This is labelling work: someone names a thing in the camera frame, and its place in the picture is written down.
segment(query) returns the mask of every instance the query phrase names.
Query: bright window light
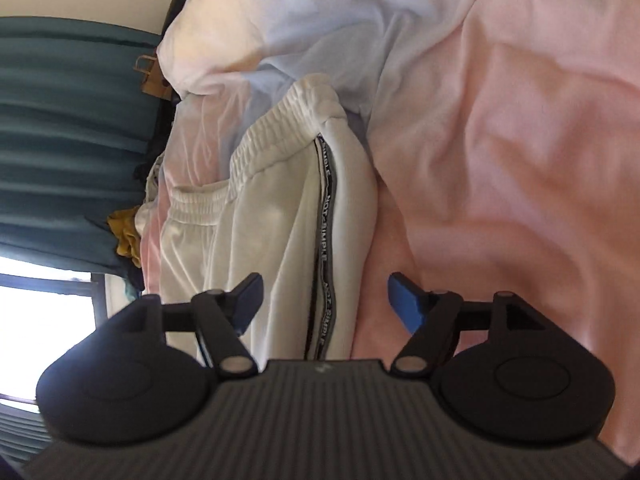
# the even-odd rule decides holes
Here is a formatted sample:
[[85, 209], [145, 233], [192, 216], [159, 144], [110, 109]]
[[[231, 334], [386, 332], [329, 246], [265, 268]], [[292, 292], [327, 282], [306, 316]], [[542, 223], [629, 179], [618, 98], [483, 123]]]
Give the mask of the bright window light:
[[25, 404], [24, 402], [14, 402], [12, 400], [4, 399], [0, 399], [0, 404], [11, 406], [12, 408], [18, 408], [19, 410], [24, 410], [25, 412], [40, 413], [40, 409], [36, 404]]
[[[0, 258], [0, 273], [53, 280], [85, 281], [91, 277], [87, 272], [6, 258]], [[94, 307], [87, 296], [0, 286], [0, 393], [34, 399], [41, 373], [94, 330]]]
[[47, 280], [70, 280], [73, 282], [90, 282], [90, 272], [75, 272], [74, 270], [53, 269], [40, 265], [28, 264], [3, 258], [0, 256], [0, 274], [25, 276], [26, 278], [45, 278]]

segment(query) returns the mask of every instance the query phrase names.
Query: clothing pile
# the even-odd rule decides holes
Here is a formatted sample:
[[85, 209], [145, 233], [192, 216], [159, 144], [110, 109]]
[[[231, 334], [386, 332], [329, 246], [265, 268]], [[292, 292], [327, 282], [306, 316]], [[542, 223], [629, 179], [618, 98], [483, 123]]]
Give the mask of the clothing pile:
[[640, 0], [188, 0], [158, 48], [183, 101], [136, 217], [147, 290], [262, 273], [261, 365], [388, 364], [395, 271], [512, 290], [612, 371], [601, 439], [637, 461], [638, 23]]

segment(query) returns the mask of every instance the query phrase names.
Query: window frame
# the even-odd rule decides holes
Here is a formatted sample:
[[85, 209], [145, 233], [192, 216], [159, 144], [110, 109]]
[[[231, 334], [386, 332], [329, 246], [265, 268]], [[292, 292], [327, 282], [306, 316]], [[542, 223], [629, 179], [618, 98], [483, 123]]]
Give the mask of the window frame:
[[[104, 324], [107, 319], [107, 296], [104, 282], [104, 274], [91, 273], [91, 281], [82, 282], [76, 280], [49, 280], [47, 278], [28, 278], [27, 276], [14, 276], [0, 273], [0, 286], [8, 288], [20, 288], [21, 290], [36, 290], [39, 292], [51, 292], [53, 294], [65, 294], [67, 296], [86, 296], [91, 298], [94, 306], [94, 319], [96, 329]], [[36, 404], [34, 399], [23, 399], [0, 392], [0, 400], [10, 400], [22, 404]]]

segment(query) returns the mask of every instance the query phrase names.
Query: pink bedsheet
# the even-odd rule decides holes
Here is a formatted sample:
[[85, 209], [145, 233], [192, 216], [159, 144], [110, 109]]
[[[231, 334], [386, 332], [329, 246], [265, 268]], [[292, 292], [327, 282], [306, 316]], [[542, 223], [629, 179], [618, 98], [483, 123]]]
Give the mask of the pink bedsheet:
[[[639, 23], [640, 0], [471, 0], [443, 40], [388, 50], [363, 108], [380, 185], [354, 358], [388, 363], [408, 338], [386, 302], [391, 272], [469, 300], [513, 290], [612, 370], [602, 439], [640, 458]], [[239, 121], [230, 95], [193, 126], [178, 115], [161, 188], [216, 179], [215, 157], [193, 154]], [[213, 142], [193, 140], [205, 130]], [[163, 211], [143, 236], [150, 283]]]

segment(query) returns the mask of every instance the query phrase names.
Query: bed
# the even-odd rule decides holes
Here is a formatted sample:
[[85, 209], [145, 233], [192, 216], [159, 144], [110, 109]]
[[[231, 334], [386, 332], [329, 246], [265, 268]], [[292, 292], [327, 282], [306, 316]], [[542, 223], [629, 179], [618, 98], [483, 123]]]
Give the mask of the bed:
[[247, 128], [325, 73], [377, 179], [351, 357], [388, 365], [409, 337], [392, 272], [468, 300], [513, 290], [610, 368], [601, 437], [637, 461], [638, 4], [188, 0], [159, 47], [182, 101], [146, 208], [147, 290], [172, 189], [228, 178]]

